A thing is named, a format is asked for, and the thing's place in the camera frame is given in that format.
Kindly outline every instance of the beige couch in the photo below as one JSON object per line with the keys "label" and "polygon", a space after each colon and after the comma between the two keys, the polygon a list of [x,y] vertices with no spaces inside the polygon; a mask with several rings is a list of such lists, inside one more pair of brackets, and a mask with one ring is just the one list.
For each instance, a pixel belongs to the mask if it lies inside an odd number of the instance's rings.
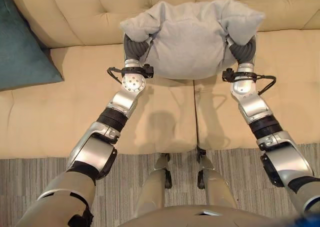
{"label": "beige couch", "polygon": [[[0,158],[65,157],[120,88],[106,69],[123,67],[119,22],[158,1],[14,0],[52,48],[65,81],[0,92]],[[320,141],[320,1],[238,0],[266,14],[256,72],[277,76],[263,97],[298,144]],[[203,80],[148,80],[121,133],[123,154],[255,148],[255,138],[221,74]]]}

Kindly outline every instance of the sofa seat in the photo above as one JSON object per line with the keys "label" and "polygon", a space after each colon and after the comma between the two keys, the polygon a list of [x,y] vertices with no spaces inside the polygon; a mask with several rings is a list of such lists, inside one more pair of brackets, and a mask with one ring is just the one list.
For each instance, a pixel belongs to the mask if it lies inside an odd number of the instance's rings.
{"label": "sofa seat", "polygon": [[[297,144],[320,142],[320,30],[259,32],[255,72],[274,75],[262,97]],[[257,82],[261,90],[269,80]],[[256,139],[222,74],[195,81],[199,146],[256,148]]]}
{"label": "sofa seat", "polygon": [[[0,92],[0,159],[67,157],[120,84],[123,45],[51,50],[65,81]],[[192,80],[147,80],[116,145],[122,154],[184,152],[197,144]]]}

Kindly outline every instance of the gray cushion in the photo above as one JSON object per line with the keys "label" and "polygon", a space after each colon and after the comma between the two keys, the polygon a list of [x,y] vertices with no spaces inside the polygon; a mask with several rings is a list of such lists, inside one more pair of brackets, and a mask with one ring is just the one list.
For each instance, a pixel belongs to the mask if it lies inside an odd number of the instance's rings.
{"label": "gray cushion", "polygon": [[0,0],[0,90],[62,81],[12,0]]}
{"label": "gray cushion", "polygon": [[202,79],[235,62],[225,45],[227,35],[245,45],[265,15],[234,0],[183,3],[159,2],[120,23],[136,42],[154,38],[146,62],[168,79]]}

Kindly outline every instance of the gray rug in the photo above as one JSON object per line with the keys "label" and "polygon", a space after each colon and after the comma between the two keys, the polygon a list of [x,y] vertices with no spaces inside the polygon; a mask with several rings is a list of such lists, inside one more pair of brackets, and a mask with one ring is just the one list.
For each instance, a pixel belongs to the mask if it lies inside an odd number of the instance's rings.
{"label": "gray rug", "polygon": [[[316,175],[320,175],[320,144],[306,144],[301,151]],[[296,212],[283,188],[268,180],[258,149],[209,152],[215,168],[228,182],[239,209],[283,217]],[[133,216],[141,186],[157,160],[157,154],[119,155],[110,174],[97,182],[93,204],[94,227],[116,227]],[[0,160],[0,227],[14,226],[50,180],[64,171],[65,158]],[[172,154],[169,167],[173,187],[166,190],[166,205],[205,203],[197,188],[195,151]]]}

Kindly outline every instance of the teal pillow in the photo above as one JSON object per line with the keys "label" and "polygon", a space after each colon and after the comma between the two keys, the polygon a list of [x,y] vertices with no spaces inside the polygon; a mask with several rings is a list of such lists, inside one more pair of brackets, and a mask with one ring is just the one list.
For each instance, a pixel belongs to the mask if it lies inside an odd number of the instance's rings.
{"label": "teal pillow", "polygon": [[13,1],[0,0],[0,90],[60,81]]}

